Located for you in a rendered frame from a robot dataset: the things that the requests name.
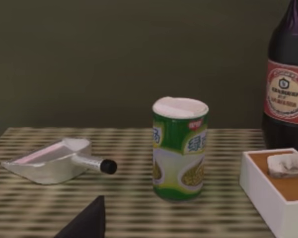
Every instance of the scoop handle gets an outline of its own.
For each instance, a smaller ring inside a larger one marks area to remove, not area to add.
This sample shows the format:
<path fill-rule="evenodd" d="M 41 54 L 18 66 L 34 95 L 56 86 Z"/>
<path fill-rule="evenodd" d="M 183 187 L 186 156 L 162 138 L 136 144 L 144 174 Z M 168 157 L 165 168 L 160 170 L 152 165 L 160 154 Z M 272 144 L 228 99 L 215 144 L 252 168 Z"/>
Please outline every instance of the scoop handle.
<path fill-rule="evenodd" d="M 109 175 L 113 175 L 117 171 L 117 164 L 115 161 L 103 159 L 98 156 L 74 154 L 72 156 L 72 162 L 75 165 Z"/>

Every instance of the olive green background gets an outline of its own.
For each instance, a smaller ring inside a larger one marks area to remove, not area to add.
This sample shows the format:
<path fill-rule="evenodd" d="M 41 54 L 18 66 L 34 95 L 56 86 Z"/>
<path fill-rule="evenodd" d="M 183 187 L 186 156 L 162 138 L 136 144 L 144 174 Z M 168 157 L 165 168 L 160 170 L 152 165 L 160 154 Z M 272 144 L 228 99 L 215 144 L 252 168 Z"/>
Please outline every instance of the olive green background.
<path fill-rule="evenodd" d="M 260 126 L 287 0 L 0 0 L 0 128 L 151 126 L 162 96 Z"/>

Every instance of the tissue box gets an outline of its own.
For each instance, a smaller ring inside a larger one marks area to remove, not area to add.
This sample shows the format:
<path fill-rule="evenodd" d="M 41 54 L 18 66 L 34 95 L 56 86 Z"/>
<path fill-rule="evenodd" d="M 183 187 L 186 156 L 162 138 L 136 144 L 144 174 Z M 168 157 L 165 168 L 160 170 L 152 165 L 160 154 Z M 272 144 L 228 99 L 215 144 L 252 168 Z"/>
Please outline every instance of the tissue box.
<path fill-rule="evenodd" d="M 239 183 L 276 238 L 298 238 L 298 178 L 271 178 L 267 158 L 295 149 L 243 152 Z"/>

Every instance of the can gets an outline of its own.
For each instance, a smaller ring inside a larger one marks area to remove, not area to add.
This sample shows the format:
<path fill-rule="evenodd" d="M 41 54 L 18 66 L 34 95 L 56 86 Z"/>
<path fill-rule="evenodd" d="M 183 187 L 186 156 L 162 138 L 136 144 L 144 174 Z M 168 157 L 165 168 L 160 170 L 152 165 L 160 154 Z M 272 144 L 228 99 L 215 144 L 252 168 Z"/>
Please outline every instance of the can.
<path fill-rule="evenodd" d="M 164 97 L 153 110 L 153 190 L 171 202 L 201 194 L 208 106 L 189 98 Z"/>

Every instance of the brown box top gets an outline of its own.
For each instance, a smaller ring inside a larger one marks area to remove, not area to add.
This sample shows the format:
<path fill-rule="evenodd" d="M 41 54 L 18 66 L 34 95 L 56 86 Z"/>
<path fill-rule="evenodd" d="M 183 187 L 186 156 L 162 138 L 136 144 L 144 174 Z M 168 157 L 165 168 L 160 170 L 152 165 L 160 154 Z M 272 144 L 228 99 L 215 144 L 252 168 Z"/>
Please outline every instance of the brown box top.
<path fill-rule="evenodd" d="M 281 193 L 286 201 L 298 201 L 298 177 L 296 178 L 272 178 L 268 174 L 267 158 L 271 155 L 291 154 L 294 151 L 285 150 L 269 153 L 250 153 L 249 156 L 263 172 L 263 174 L 270 180 L 275 188 Z"/>

